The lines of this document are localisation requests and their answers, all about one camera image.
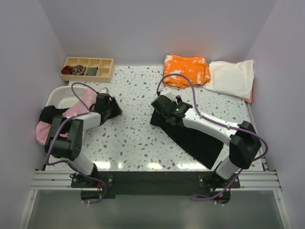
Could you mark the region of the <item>black t-shirt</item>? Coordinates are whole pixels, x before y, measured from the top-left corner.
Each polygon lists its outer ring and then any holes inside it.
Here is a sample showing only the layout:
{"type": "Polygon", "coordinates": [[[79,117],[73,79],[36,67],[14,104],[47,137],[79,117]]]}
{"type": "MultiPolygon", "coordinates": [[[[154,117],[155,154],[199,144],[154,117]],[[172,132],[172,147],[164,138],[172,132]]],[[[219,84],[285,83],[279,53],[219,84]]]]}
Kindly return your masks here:
{"type": "Polygon", "coordinates": [[[224,146],[223,142],[203,132],[165,122],[156,111],[150,124],[160,127],[179,147],[208,169],[212,169],[224,146]]]}

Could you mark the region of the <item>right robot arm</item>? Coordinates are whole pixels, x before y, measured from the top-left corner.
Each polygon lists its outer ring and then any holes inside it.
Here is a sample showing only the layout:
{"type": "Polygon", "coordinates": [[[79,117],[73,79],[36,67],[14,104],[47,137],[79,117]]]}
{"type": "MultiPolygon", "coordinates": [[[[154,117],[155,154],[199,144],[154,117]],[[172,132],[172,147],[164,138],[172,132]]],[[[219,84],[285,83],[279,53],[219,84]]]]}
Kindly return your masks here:
{"type": "Polygon", "coordinates": [[[249,122],[237,124],[206,116],[180,97],[173,101],[166,95],[159,95],[151,105],[171,126],[197,130],[229,146],[229,156],[218,165],[212,176],[213,184],[217,187],[224,187],[237,170],[248,169],[262,146],[261,139],[249,122]]]}

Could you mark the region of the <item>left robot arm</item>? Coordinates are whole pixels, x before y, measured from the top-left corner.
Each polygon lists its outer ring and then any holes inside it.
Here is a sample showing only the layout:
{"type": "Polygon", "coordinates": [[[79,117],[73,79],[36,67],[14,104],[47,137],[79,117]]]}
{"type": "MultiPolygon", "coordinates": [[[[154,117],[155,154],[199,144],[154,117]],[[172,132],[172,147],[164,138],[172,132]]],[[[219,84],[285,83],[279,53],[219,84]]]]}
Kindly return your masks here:
{"type": "Polygon", "coordinates": [[[101,126],[109,119],[122,114],[116,99],[107,93],[98,93],[94,110],[75,114],[71,117],[54,117],[44,150],[46,165],[66,163],[72,170],[82,175],[82,182],[88,187],[98,184],[97,166],[91,162],[82,149],[83,132],[101,126]]]}

